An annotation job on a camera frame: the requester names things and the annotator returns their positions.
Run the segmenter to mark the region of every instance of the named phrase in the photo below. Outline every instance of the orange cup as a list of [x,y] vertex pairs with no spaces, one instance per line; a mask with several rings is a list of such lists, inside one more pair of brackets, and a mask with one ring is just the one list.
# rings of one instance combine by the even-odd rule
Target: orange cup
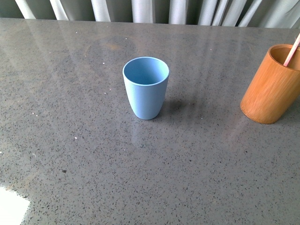
[[285,44],[269,48],[240,103],[248,118],[274,123],[300,95],[300,47],[283,66],[291,48]]

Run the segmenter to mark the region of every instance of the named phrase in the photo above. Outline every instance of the curtain fold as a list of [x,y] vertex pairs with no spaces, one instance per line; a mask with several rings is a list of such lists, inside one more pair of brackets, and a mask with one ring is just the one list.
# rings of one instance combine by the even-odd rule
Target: curtain fold
[[154,0],[131,0],[134,23],[154,23]]
[[171,0],[169,24],[186,24],[188,0]]
[[210,26],[218,0],[203,0],[198,25]]
[[228,0],[220,0],[219,5],[217,7],[217,11],[215,12],[215,17],[212,22],[212,26],[220,26],[223,18],[223,14],[226,10]]
[[110,22],[106,0],[91,0],[96,21]]
[[0,17],[300,27],[300,0],[0,0]]

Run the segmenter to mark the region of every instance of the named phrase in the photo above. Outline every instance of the speckled countertop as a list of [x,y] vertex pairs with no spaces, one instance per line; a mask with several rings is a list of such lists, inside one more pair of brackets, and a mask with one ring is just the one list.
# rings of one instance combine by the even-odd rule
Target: speckled countertop
[[[0,19],[0,186],[23,224],[299,224],[300,98],[272,125],[240,101],[268,48],[299,30]],[[132,58],[170,67],[153,120]]]

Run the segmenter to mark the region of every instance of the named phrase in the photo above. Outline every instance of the wooden cup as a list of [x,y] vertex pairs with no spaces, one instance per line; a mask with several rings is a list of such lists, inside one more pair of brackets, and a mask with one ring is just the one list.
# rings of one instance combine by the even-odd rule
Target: wooden cup
[[300,95],[300,47],[288,67],[283,66],[291,47],[274,45],[268,50],[240,103],[248,118],[274,123]]

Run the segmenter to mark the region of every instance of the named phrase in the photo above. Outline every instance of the plastic cup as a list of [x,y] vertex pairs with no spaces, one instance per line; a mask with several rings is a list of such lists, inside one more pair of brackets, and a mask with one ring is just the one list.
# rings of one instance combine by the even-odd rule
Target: plastic cup
[[125,64],[123,77],[130,106],[142,120],[155,118],[165,100],[169,67],[153,57],[135,58]]

